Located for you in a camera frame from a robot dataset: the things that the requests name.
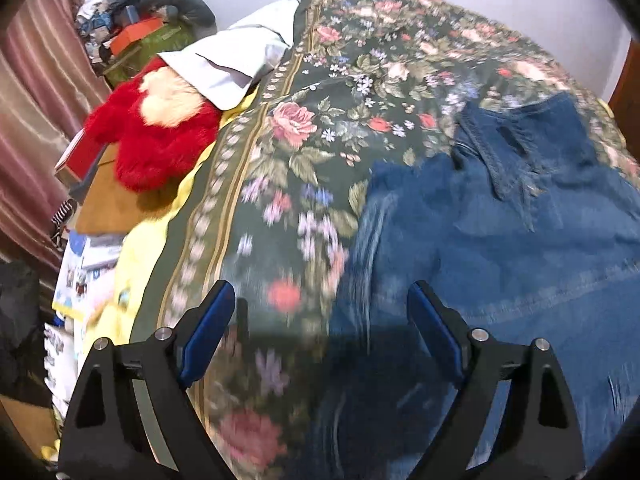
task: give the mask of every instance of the orange box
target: orange box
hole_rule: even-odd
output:
[[[164,23],[162,18],[148,18],[141,22],[127,25],[122,29],[122,32],[118,34],[113,40],[111,40],[111,53],[117,56],[131,43],[137,40],[141,40],[146,35],[151,34],[154,30],[158,30]]]

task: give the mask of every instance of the blue gripper pad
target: blue gripper pad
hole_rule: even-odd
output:
[[[212,298],[206,313],[182,352],[182,366],[178,367],[178,383],[184,389],[204,376],[235,308],[234,288],[225,282],[219,293]]]
[[[440,373],[456,388],[460,388],[465,379],[460,345],[417,283],[409,287],[407,316],[420,332]]]

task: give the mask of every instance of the white fur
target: white fur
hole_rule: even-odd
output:
[[[168,66],[146,74],[140,91],[148,92],[140,105],[145,124],[168,128],[192,118],[204,102],[202,95]]]

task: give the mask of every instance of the metal screw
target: metal screw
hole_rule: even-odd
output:
[[[536,339],[536,346],[540,348],[543,352],[551,348],[549,341],[547,341],[542,337],[539,337],[538,339]]]
[[[94,343],[94,348],[96,350],[104,350],[105,348],[107,348],[107,346],[109,345],[109,340],[105,337],[101,337],[100,339],[97,339]]]
[[[158,339],[158,341],[164,341],[166,339],[169,339],[173,332],[174,331],[169,327],[163,326],[154,332],[154,337]]]
[[[479,342],[489,339],[489,333],[484,328],[475,328],[471,331],[471,337]]]

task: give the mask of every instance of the red book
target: red book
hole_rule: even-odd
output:
[[[101,144],[84,134],[84,128],[80,130],[54,167],[58,180],[67,187],[80,182],[101,148]]]

